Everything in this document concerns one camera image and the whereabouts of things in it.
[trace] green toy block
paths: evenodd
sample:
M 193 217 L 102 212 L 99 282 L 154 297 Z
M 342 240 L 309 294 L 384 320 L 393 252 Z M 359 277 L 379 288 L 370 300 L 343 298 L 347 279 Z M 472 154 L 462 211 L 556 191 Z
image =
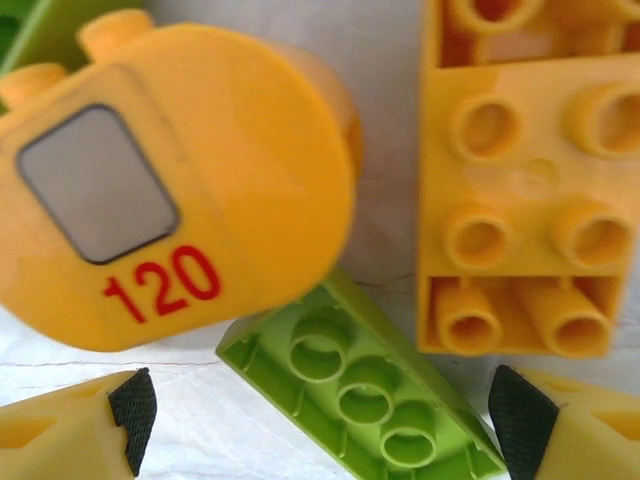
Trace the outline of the green toy block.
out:
M 142 0 L 1 0 L 0 75 L 43 62 L 77 70 L 87 62 L 76 42 L 78 29 L 105 13 L 142 4 Z
M 294 304 L 236 321 L 217 354 L 359 479 L 506 471 L 471 406 L 340 270 Z

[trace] plastic toy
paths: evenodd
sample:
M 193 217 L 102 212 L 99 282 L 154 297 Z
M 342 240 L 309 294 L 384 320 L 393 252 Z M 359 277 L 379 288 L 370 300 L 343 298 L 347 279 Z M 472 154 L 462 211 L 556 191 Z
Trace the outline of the plastic toy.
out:
M 237 320 L 217 353 L 356 478 L 504 470 L 482 420 L 340 271 L 294 304 Z
M 122 372 L 0 409 L 4 480 L 138 476 L 156 416 L 148 370 Z
M 640 213 L 640 4 L 429 3 L 419 349 L 606 354 Z
M 92 65 L 0 82 L 1 303 L 57 341 L 116 351 L 289 303 L 326 276 L 361 140 L 316 57 L 154 29 L 134 9 L 78 37 Z
M 640 398 L 501 366 L 489 411 L 514 480 L 640 478 Z
M 76 30 L 109 11 L 140 6 L 142 0 L 3 0 L 0 75 L 42 62 L 76 70 L 86 63 L 75 41 Z M 4 111 L 0 104 L 0 113 Z

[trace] green brick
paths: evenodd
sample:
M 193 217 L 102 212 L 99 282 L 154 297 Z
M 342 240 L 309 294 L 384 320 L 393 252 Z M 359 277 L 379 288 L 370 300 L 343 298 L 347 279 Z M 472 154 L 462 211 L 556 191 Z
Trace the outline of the green brick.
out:
M 236 321 L 217 354 L 359 479 L 506 471 L 470 405 L 339 270 L 294 304 Z
M 142 5 L 142 0 L 0 0 L 0 75 L 42 62 L 77 70 L 87 62 L 76 43 L 78 29 L 110 11 Z

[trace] toy train cab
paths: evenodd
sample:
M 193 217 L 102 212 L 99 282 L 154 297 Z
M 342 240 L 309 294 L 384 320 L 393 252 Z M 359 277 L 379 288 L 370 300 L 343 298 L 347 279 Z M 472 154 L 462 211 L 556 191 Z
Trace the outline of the toy train cab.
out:
M 314 56 L 141 10 L 85 26 L 92 64 L 4 77 L 0 303 L 118 351 L 288 303 L 330 271 L 360 129 Z

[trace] yellow toy piece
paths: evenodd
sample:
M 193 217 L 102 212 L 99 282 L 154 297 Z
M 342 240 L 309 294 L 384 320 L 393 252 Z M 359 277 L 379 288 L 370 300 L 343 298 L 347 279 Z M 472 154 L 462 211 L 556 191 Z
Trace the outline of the yellow toy piece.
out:
M 148 370 L 122 372 L 0 409 L 3 480 L 137 477 L 156 416 Z
M 141 10 L 78 34 L 93 64 L 0 82 L 0 302 L 117 351 L 286 304 L 346 242 L 361 154 L 317 58 Z
M 640 397 L 501 366 L 489 411 L 514 480 L 640 478 Z
M 428 4 L 420 350 L 605 355 L 640 214 L 640 4 Z

